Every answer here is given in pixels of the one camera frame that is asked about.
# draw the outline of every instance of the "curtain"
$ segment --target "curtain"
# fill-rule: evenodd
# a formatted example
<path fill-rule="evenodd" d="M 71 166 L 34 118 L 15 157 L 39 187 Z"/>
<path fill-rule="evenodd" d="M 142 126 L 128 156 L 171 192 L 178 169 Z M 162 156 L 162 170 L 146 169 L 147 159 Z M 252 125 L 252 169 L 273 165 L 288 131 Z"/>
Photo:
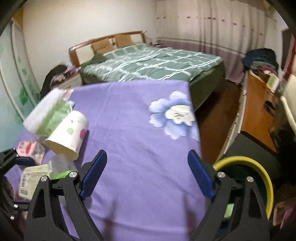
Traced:
<path fill-rule="evenodd" d="M 0 36 L 0 151 L 12 148 L 23 130 L 23 120 L 39 101 L 24 50 L 21 28 L 9 24 Z"/>
<path fill-rule="evenodd" d="M 262 0 L 157 0 L 156 17 L 164 45 L 221 56 L 237 83 L 246 52 L 264 47 L 268 22 Z"/>

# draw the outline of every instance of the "bedspread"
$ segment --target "bedspread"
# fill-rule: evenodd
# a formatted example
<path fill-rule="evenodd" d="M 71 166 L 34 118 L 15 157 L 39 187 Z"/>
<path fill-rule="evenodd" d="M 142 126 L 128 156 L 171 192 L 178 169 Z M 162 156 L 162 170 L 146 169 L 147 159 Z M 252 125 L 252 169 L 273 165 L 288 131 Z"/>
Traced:
<path fill-rule="evenodd" d="M 201 52 L 148 47 L 136 44 L 104 54 L 103 63 L 86 64 L 83 74 L 96 76 L 102 82 L 138 79 L 191 81 L 203 71 L 222 63 L 221 57 Z"/>
<path fill-rule="evenodd" d="M 75 110 L 89 120 L 77 166 L 100 149 L 107 165 L 91 197 L 89 214 L 105 240 L 187 241 L 205 214 L 205 198 L 187 163 L 200 140 L 188 83 L 134 81 L 75 88 Z M 24 131 L 19 140 L 30 140 Z M 53 152 L 48 152 L 43 163 Z M 7 174 L 18 189 L 21 170 Z M 60 198 L 70 234 L 77 236 Z"/>

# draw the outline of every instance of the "green plaid blanket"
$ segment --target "green plaid blanket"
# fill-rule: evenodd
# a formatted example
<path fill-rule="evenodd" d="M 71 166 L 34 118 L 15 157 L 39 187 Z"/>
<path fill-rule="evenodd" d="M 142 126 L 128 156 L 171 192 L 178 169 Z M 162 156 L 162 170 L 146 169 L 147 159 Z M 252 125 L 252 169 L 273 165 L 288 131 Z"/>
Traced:
<path fill-rule="evenodd" d="M 191 81 L 222 62 L 221 57 L 201 52 L 148 47 L 136 44 L 104 54 L 103 63 L 85 64 L 80 71 L 103 82 L 131 80 Z"/>

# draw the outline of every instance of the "purple tablecloth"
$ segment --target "purple tablecloth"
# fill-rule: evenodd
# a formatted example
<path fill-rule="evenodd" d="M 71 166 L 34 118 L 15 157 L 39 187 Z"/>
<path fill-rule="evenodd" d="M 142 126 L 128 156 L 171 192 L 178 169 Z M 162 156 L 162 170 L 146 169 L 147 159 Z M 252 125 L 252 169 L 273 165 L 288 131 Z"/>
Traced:
<path fill-rule="evenodd" d="M 89 120 L 75 163 L 91 161 L 100 149 L 108 155 L 85 200 L 106 240 L 185 241 L 202 220 L 205 198 L 187 164 L 191 149 L 201 155 L 196 121 L 178 125 L 164 117 L 168 105 L 186 104 L 184 96 L 190 96 L 188 83 L 175 80 L 88 85 L 72 93 L 74 109 Z M 24 131 L 18 142 L 32 138 Z M 53 155 L 48 152 L 43 163 Z M 20 175 L 17 166 L 6 175 L 14 190 Z M 60 200 L 69 232 L 78 237 Z"/>

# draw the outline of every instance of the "white wall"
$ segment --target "white wall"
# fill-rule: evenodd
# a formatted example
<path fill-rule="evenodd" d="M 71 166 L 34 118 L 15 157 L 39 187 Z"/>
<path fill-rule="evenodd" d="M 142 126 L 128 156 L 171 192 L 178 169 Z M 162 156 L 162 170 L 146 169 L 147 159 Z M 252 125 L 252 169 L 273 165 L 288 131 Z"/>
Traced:
<path fill-rule="evenodd" d="M 28 0 L 24 36 L 35 78 L 42 87 L 69 47 L 101 36 L 148 30 L 156 37 L 155 0 Z"/>
<path fill-rule="evenodd" d="M 275 11 L 272 14 L 272 18 L 268 18 L 264 47 L 274 50 L 274 52 L 276 53 L 276 61 L 279 64 L 279 68 L 281 67 L 281 58 L 283 54 L 282 31 L 286 29 L 288 29 L 287 24 L 282 19 L 280 14 Z"/>

